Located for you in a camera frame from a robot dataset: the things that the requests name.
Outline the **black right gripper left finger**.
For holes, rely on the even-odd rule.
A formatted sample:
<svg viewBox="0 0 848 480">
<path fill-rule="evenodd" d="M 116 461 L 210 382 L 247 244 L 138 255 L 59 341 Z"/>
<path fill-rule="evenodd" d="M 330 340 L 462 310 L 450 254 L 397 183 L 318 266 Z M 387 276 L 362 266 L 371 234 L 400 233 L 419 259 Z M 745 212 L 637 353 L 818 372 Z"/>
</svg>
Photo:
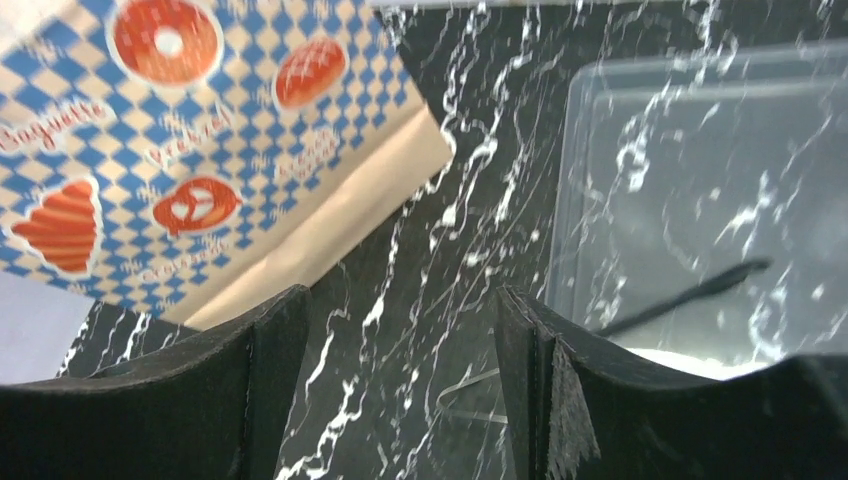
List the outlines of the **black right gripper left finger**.
<svg viewBox="0 0 848 480">
<path fill-rule="evenodd" d="M 1 390 L 5 479 L 271 479 L 311 323 L 295 285 L 86 378 Z"/>
</svg>

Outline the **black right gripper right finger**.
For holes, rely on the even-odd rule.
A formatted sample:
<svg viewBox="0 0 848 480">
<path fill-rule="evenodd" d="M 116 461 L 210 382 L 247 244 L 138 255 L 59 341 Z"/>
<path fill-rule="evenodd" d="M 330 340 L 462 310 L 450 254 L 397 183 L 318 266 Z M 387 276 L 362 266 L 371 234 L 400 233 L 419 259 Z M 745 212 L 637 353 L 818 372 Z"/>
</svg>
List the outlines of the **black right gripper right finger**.
<svg viewBox="0 0 848 480">
<path fill-rule="evenodd" d="M 847 359 L 802 354 L 730 380 L 605 340 L 511 287 L 495 343 L 520 479 L 843 479 Z"/>
</svg>

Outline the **clear plastic tray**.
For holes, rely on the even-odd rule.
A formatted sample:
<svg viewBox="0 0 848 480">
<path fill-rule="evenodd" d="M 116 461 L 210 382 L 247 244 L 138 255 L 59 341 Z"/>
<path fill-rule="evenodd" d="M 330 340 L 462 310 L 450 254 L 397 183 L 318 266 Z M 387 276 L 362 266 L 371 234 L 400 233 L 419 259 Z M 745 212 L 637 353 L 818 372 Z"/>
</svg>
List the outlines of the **clear plastic tray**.
<svg viewBox="0 0 848 480">
<path fill-rule="evenodd" d="M 721 379 L 846 352 L 846 42 L 581 68 L 547 305 L 600 329 L 756 259 L 769 267 L 616 343 Z"/>
</svg>

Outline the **checkered paper bread bag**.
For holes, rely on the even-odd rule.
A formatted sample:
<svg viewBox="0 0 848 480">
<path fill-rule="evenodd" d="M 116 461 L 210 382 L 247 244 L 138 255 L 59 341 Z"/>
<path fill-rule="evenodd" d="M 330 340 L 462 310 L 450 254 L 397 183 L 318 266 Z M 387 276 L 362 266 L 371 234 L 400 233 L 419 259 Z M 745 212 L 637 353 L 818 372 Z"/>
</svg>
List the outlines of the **checkered paper bread bag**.
<svg viewBox="0 0 848 480">
<path fill-rule="evenodd" d="M 451 159 L 366 1 L 5 1 L 1 268 L 206 329 Z"/>
</svg>

